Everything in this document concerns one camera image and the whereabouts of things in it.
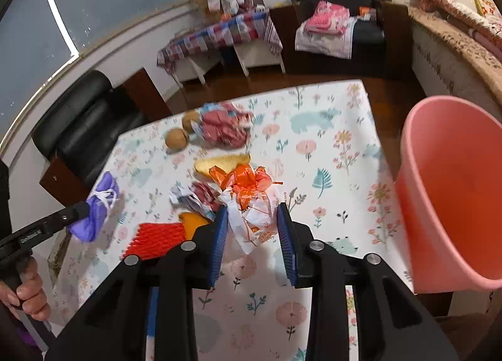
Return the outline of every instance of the checkered cloth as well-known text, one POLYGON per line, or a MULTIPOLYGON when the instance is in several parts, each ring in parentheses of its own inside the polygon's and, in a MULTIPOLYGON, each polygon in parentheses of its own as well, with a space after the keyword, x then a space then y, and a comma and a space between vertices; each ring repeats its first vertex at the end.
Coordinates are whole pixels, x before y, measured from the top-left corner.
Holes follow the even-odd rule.
POLYGON ((270 44, 270 52, 279 56, 282 43, 268 12, 239 14, 230 21, 214 24, 183 38, 176 38, 157 54, 157 65, 173 74, 178 59, 238 43, 263 39, 270 44))

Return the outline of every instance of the black leather sofa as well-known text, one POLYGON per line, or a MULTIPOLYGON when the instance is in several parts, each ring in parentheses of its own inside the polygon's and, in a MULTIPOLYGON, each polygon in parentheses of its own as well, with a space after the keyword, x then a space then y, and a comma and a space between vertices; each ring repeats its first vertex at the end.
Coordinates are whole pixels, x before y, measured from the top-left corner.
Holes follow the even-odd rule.
POLYGON ((119 135, 148 122, 123 87, 89 71, 52 104, 32 138, 48 160, 57 156, 91 189, 119 135))
POLYGON ((377 9, 377 22, 359 20, 355 24, 351 59, 295 51, 296 30, 312 16, 319 1, 321 0, 295 0, 291 6, 270 10, 283 43, 283 61, 287 73, 343 73, 388 77, 395 72, 396 67, 401 68, 403 64, 406 69, 410 69, 412 40, 408 11, 405 6, 392 4, 388 0, 326 0, 345 6, 351 16, 357 16, 361 6, 377 9), (402 57, 409 61, 409 67, 403 63, 402 57))

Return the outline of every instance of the orange plastic wrapper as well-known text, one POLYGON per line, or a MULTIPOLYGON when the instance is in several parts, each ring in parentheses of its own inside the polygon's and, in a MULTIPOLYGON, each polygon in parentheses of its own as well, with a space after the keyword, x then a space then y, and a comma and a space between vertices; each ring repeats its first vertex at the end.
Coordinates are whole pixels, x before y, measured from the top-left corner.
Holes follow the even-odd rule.
POLYGON ((264 167, 260 166, 253 172, 249 164, 239 164, 230 173, 214 166, 209 169, 209 175, 222 191, 231 188, 237 194, 237 201, 243 211, 248 208, 253 198, 267 198, 264 192, 272 185, 272 179, 264 167))

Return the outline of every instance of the pink trash can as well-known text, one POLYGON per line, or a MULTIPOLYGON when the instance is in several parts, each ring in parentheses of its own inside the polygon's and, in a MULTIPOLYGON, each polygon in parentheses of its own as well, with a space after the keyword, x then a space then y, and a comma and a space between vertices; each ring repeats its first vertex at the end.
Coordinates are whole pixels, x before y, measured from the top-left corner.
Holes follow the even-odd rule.
POLYGON ((502 287, 502 125, 451 96, 406 118, 396 181, 416 293, 502 287))

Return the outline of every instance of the white tablecloth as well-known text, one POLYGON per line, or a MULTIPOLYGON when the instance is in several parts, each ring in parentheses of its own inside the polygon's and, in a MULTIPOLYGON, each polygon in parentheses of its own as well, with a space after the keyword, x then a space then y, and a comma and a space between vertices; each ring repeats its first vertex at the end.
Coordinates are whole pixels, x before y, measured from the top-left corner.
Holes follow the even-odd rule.
MULTIPOLYGON (((361 81, 311 84, 233 100, 254 113, 252 165, 283 181, 291 217, 340 253, 376 252, 412 288, 405 227, 361 81)), ((239 153, 189 145, 166 153, 173 116, 120 136, 104 170, 117 177, 121 199, 94 243, 72 238, 54 300, 66 322, 120 262, 142 222, 177 222, 169 189, 195 178, 195 159, 239 153)), ((351 359, 357 328, 347 289, 351 359)), ((311 291, 288 284, 277 236, 249 256, 224 262, 215 290, 194 291, 201 361, 302 361, 311 291)))

